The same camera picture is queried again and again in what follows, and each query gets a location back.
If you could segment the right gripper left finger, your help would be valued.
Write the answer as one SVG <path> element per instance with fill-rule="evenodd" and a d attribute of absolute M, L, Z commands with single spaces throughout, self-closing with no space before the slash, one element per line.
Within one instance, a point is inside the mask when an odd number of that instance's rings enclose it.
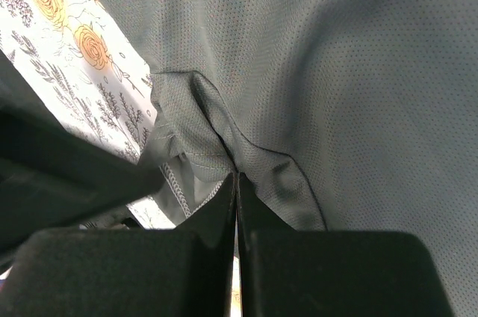
<path fill-rule="evenodd" d="M 227 316 L 235 178 L 172 230 L 50 229 L 21 246 L 3 316 Z"/>

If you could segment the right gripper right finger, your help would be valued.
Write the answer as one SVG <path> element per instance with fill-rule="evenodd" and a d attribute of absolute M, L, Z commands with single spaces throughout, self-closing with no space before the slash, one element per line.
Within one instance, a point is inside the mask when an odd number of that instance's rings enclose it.
<path fill-rule="evenodd" d="M 414 235 L 296 231 L 237 182 L 244 316 L 451 316 L 425 245 Z"/>

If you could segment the dark grey t shirt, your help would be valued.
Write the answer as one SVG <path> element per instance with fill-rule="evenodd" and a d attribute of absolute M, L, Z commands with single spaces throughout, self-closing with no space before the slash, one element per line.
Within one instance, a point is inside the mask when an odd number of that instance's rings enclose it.
<path fill-rule="evenodd" d="M 232 171 L 301 230 L 394 230 L 477 314 L 477 0 L 100 0 L 149 65 L 173 221 Z"/>

